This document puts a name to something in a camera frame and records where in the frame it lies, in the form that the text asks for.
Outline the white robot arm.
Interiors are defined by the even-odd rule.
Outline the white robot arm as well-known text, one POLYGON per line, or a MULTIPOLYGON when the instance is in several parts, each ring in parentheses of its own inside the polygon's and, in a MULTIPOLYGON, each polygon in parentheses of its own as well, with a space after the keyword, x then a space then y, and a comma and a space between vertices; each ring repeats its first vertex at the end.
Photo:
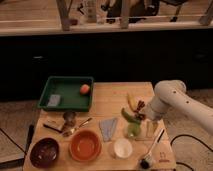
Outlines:
POLYGON ((161 120, 172 107, 197 122, 213 135, 213 108, 210 108, 186 94, 186 85, 181 80, 164 80, 154 87, 153 98, 140 110, 152 121, 161 120))

